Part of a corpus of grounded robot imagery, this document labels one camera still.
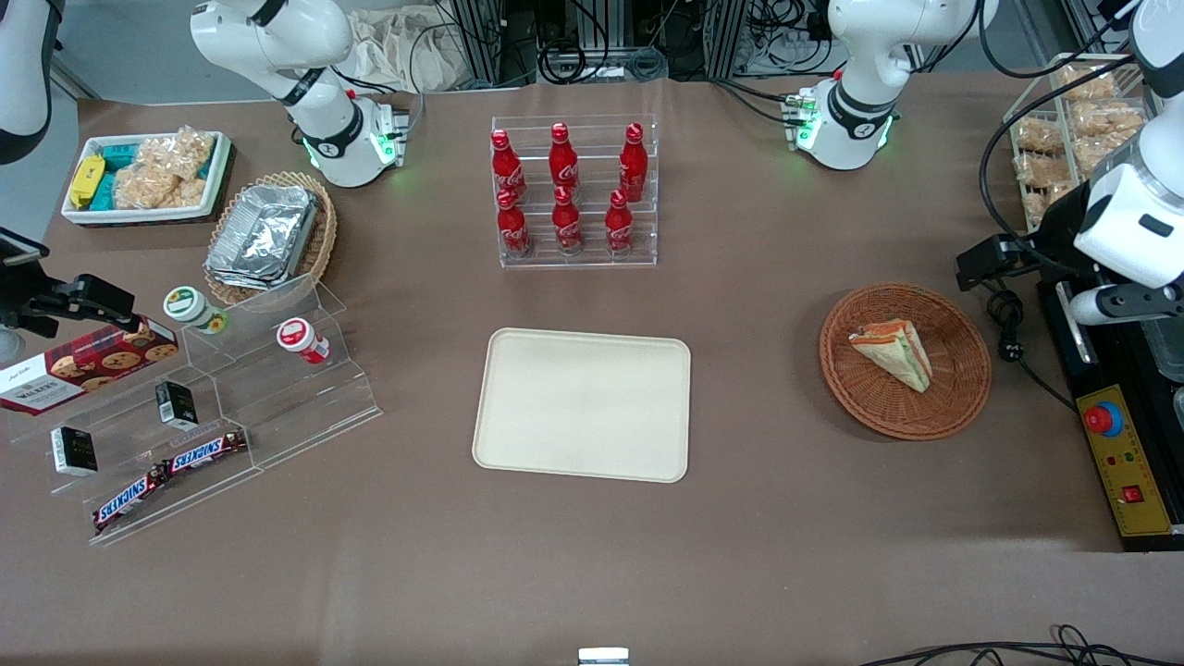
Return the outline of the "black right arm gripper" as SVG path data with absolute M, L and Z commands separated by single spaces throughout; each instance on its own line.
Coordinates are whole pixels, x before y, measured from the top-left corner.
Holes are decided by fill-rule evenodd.
M 81 310 L 71 297 L 81 295 Z M 53 338 L 63 319 L 90 319 L 139 332 L 142 319 L 134 312 L 131 292 L 90 274 L 72 281 L 49 277 L 41 270 L 4 270 L 1 274 L 1 324 Z

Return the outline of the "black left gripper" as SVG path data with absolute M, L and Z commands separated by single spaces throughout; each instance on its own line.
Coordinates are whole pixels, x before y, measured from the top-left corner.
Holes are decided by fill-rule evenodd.
M 1003 235 L 993 235 L 967 252 L 961 252 L 955 258 L 958 290 L 972 292 L 982 284 L 1010 277 L 1018 255 L 1018 277 L 1036 273 L 1045 282 L 1117 282 L 1117 275 L 1101 268 L 1100 263 L 1090 260 L 1086 252 L 1080 252 L 1073 244 L 1085 223 L 1089 203 L 1090 182 L 1077 185 L 1050 205 L 1040 228 L 1027 237 L 1032 249 L 1043 254 L 1049 262 L 1032 257 L 1031 252 L 1019 255 L 1018 245 Z

